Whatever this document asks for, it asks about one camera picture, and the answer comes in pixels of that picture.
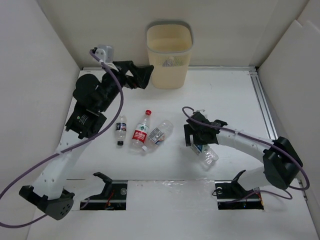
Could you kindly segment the clear bottle silver label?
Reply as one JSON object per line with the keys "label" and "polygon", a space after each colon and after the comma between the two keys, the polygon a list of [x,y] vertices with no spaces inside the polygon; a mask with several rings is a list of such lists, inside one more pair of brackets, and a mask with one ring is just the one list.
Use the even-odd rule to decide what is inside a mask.
{"label": "clear bottle silver label", "polygon": [[169,120],[164,120],[147,135],[142,150],[146,153],[154,152],[172,135],[173,129],[174,125]]}

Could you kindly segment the clear bottle blue green label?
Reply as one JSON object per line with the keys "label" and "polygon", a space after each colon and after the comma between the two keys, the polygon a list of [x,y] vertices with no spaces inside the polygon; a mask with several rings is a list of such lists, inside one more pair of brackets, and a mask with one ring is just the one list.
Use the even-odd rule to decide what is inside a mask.
{"label": "clear bottle blue green label", "polygon": [[216,152],[207,144],[191,144],[191,149],[197,155],[197,162],[203,168],[204,171],[209,171],[219,160],[219,156]]}

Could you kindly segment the red label water bottle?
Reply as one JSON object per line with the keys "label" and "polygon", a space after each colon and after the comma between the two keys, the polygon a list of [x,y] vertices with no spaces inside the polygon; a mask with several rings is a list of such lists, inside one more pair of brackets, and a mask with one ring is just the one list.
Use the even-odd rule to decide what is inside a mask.
{"label": "red label water bottle", "polygon": [[145,142],[150,131],[151,115],[152,111],[147,109],[137,122],[130,141],[129,150],[131,152],[138,153],[145,146]]}

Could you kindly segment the blue label water bottle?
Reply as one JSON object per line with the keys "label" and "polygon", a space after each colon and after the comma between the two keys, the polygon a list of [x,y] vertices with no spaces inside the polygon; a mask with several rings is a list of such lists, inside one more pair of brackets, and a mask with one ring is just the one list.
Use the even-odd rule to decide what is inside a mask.
{"label": "blue label water bottle", "polygon": [[177,67],[178,64],[177,64],[176,57],[170,56],[170,57],[164,58],[162,60],[161,66],[162,67]]}

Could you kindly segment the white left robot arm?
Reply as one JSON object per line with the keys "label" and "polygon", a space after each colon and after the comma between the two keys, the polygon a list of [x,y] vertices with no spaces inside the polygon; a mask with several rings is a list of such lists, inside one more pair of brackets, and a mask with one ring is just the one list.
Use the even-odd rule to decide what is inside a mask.
{"label": "white left robot arm", "polygon": [[89,139],[105,124],[103,112],[123,87],[145,89],[154,70],[153,65],[138,67],[131,60],[116,61],[114,66],[101,79],[92,73],[78,78],[72,93],[75,106],[66,121],[56,156],[33,184],[22,186],[19,191],[21,197],[55,220],[64,218],[73,206],[74,193],[65,190],[65,181],[90,144]]}

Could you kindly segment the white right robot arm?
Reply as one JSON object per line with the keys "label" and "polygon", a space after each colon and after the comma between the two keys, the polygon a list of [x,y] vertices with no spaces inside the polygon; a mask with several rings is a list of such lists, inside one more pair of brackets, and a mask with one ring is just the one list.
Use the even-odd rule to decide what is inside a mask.
{"label": "white right robot arm", "polygon": [[245,153],[262,163],[251,170],[241,170],[230,182],[232,193],[237,197],[254,190],[273,186],[286,191],[303,163],[290,141],[284,137],[276,140],[256,137],[231,127],[225,121],[208,121],[206,118],[188,119],[183,126],[186,146],[216,144]]}

